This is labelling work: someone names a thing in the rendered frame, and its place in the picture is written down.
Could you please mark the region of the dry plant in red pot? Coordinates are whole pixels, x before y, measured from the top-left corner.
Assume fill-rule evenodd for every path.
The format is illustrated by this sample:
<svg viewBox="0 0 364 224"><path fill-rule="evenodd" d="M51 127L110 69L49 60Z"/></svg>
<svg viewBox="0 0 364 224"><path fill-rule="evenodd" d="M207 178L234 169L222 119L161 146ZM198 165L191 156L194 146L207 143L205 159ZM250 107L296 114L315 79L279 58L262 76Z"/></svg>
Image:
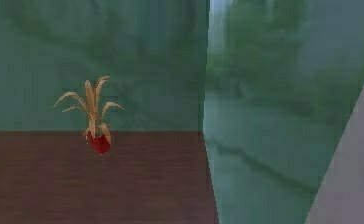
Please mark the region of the dry plant in red pot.
<svg viewBox="0 0 364 224"><path fill-rule="evenodd" d="M88 144L91 145L93 150L99 155L104 155L111 150L112 134L109 130L109 125L104 122L106 112L113 107L124 110L124 107L117 102L106 102L102 110L99 110L99 101L103 85L109 81L110 76L101 76L95 85L92 85L89 80L84 82L85 96L83 99L74 91L68 91L62 94L55 102L53 107L56 107L61 101L66 98L75 99L79 105L70 106L63 109L62 112L71 110L80 110L86 114L87 126L83 132L83 136Z"/></svg>

